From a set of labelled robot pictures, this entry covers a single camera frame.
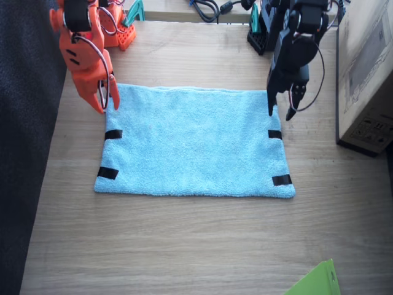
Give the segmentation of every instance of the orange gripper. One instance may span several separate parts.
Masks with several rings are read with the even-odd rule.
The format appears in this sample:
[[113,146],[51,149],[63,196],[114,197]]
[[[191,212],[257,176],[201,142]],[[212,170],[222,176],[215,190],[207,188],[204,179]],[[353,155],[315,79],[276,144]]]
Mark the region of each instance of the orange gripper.
[[[105,47],[120,47],[121,51],[125,51],[127,47],[134,41],[136,37],[135,26],[131,25],[129,28],[122,25],[122,21],[126,18],[126,14],[121,8],[121,6],[112,3],[109,5],[107,10],[112,14],[117,28],[119,29],[115,35],[107,34],[104,30],[105,37]],[[102,26],[108,31],[113,32],[116,30],[113,21],[105,13],[105,11],[100,10],[99,20]]]
[[[104,109],[97,100],[97,89],[101,81],[107,81],[107,72],[99,54],[87,42],[72,40],[72,32],[63,23],[64,0],[58,0],[59,9],[50,10],[50,22],[54,32],[60,31],[59,47],[68,70],[72,74],[78,94],[87,101],[100,114]],[[80,32],[82,36],[91,41],[97,50],[103,55],[109,71],[109,93],[114,101],[115,109],[119,108],[120,95],[117,90],[116,79],[113,76],[111,58],[107,50],[104,50],[104,34],[98,16],[98,2],[88,8],[91,22],[91,31]]]

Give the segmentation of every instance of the black cloth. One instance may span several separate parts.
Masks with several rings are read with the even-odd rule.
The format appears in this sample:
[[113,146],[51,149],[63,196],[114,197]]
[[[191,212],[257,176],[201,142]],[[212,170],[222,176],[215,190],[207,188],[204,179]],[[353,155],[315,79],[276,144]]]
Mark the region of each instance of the black cloth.
[[0,1],[0,294],[19,294],[66,66],[54,0]]

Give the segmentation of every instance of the microfiber towel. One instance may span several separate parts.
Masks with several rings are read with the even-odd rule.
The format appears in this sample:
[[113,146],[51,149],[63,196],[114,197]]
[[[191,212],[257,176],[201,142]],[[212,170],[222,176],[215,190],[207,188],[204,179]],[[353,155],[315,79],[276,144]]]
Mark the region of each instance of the microfiber towel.
[[96,192],[291,198],[277,106],[266,91],[119,84]]

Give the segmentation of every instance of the wooden surface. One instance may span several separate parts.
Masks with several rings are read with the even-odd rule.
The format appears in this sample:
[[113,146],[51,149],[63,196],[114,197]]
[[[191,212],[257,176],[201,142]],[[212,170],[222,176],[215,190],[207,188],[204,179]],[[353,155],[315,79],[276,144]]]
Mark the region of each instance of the wooden surface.
[[[111,50],[121,83],[265,89],[247,26],[137,23]],[[393,210],[385,156],[335,144],[335,32],[321,44],[316,104],[285,122],[292,200],[95,194],[104,117],[70,75],[42,187],[21,294],[283,294],[334,259],[342,294],[393,293]],[[321,80],[311,63],[304,104]]]
[[[217,5],[220,7],[226,3],[227,0],[216,0]],[[134,1],[126,0],[124,8],[128,10]],[[195,8],[189,6],[189,0],[143,0],[145,8],[146,20],[161,20],[166,22],[202,22],[201,17],[197,14]],[[212,10],[206,6],[200,5],[200,9],[206,14],[210,15]],[[220,23],[249,23],[251,9],[246,11],[242,8],[241,4],[235,4],[228,14],[221,15],[219,18]],[[329,12],[329,19],[333,20],[337,13],[337,7]]]

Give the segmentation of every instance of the green paper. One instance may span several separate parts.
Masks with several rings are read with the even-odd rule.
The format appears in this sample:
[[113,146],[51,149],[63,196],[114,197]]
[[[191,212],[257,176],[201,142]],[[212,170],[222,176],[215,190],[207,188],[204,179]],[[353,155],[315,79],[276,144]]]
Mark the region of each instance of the green paper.
[[341,295],[333,260],[321,262],[285,295]]
[[122,25],[129,28],[133,24],[135,19],[145,20],[145,10],[143,8],[142,0],[135,0],[133,5],[127,12],[127,17],[122,22]]
[[249,25],[252,29],[252,33],[261,33],[260,25],[259,25],[259,16],[258,16],[258,6],[256,3],[252,5],[252,10],[251,10],[251,17],[250,17],[250,22]]

